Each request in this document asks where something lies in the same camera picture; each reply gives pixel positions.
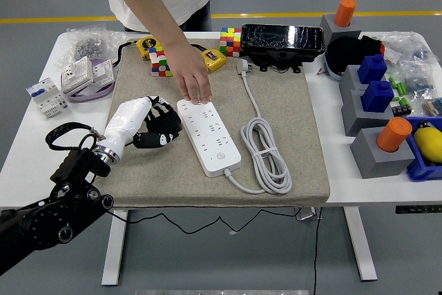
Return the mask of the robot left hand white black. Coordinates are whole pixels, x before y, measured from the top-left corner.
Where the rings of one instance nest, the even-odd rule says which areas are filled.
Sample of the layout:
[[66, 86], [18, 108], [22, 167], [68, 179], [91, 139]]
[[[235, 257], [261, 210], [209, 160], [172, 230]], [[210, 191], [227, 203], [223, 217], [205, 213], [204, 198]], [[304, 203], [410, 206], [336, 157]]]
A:
[[164, 98], [132, 99], [119, 105], [97, 149], [121, 158], [128, 144], [138, 149], [161, 148], [177, 138], [181, 130], [180, 117]]

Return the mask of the person's right hand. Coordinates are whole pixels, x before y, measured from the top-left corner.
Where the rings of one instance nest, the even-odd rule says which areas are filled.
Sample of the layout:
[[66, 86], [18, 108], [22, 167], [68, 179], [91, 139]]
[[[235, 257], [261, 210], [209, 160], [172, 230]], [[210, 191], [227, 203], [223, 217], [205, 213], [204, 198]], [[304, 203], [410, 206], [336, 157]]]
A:
[[211, 85], [201, 53], [186, 41], [165, 48], [165, 53], [182, 97], [192, 104], [211, 102]]

